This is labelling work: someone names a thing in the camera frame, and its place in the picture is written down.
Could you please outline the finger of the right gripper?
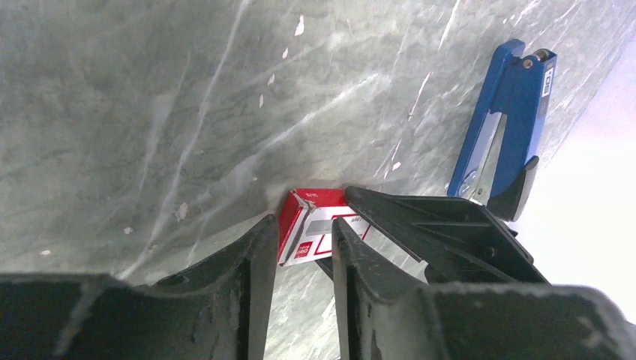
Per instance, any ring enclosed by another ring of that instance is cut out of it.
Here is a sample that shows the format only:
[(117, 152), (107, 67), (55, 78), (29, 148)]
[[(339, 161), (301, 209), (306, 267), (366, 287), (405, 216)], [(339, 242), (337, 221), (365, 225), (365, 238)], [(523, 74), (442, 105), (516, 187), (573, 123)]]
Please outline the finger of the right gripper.
[(486, 207), (445, 196), (399, 196), (349, 186), (348, 206), (418, 262), (431, 283), (545, 284), (547, 278)]
[(489, 199), (487, 208), (504, 221), (517, 221), (527, 204), (538, 166), (539, 156), (532, 156), (511, 185), (501, 194)]

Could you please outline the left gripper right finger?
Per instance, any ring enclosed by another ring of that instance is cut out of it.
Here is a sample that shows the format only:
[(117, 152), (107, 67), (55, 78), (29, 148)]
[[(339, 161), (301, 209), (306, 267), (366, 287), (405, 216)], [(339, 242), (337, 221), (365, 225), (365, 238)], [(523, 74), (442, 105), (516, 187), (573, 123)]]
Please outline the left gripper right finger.
[(342, 359), (633, 359), (635, 328), (597, 289), (428, 285), (332, 224)]

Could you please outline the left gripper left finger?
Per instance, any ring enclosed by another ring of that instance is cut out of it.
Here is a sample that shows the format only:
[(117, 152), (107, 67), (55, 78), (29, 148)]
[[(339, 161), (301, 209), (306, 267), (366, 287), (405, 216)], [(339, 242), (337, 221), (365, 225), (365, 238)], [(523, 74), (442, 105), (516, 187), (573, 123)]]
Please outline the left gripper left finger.
[(106, 274), (3, 274), (3, 359), (261, 359), (278, 252), (267, 215), (151, 286)]

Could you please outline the red white staple box sleeve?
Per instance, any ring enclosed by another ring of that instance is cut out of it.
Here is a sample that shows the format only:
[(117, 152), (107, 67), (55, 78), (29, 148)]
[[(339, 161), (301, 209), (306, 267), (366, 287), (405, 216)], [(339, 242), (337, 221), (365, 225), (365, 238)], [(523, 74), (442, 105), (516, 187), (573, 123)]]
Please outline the red white staple box sleeve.
[(279, 217), (277, 264), (294, 266), (332, 255), (332, 221), (343, 218), (364, 239), (371, 225), (346, 203), (344, 190), (296, 188), (291, 190)]

